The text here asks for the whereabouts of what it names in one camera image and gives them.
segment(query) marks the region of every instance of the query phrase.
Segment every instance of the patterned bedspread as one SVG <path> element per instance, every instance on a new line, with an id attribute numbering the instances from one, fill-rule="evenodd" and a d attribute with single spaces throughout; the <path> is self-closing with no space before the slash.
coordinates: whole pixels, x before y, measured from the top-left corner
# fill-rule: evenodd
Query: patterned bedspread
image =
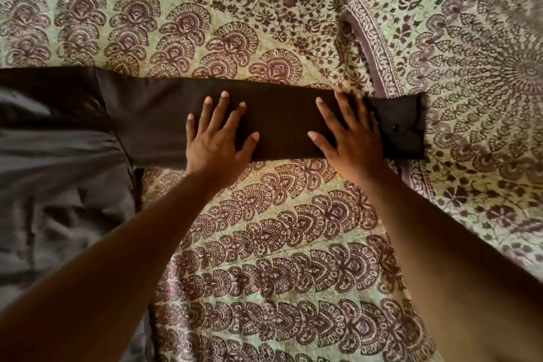
<path id="1" fill-rule="evenodd" d="M 366 56 L 378 94 L 429 94 L 429 160 L 406 180 L 538 273 L 539 39 L 488 0 L 353 0 L 362 56 L 339 20 L 348 1 L 0 0 L 0 65 L 371 92 Z M 475 41 L 494 34 L 478 55 Z M 504 70 L 507 58 L 525 67 Z M 506 83 L 520 74 L 532 82 Z M 181 176 L 147 172 L 146 203 Z M 325 160 L 251 165 L 194 223 L 153 313 L 164 361 L 441 360 L 373 208 Z"/>

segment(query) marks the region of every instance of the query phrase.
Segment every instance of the printed cotton fabric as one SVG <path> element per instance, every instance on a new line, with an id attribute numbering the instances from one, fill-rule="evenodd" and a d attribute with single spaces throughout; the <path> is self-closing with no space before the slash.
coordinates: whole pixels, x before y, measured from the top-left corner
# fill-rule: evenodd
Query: printed cotton fabric
<path id="1" fill-rule="evenodd" d="M 543 0 L 351 0 L 376 94 L 426 92 L 413 188 L 543 277 Z"/>
<path id="2" fill-rule="evenodd" d="M 0 65 L 372 91 L 347 1 L 2 0 Z M 147 172 L 145 202 L 181 176 Z M 325 160 L 247 168 L 196 220 L 153 313 L 164 361 L 440 360 L 373 208 Z"/>

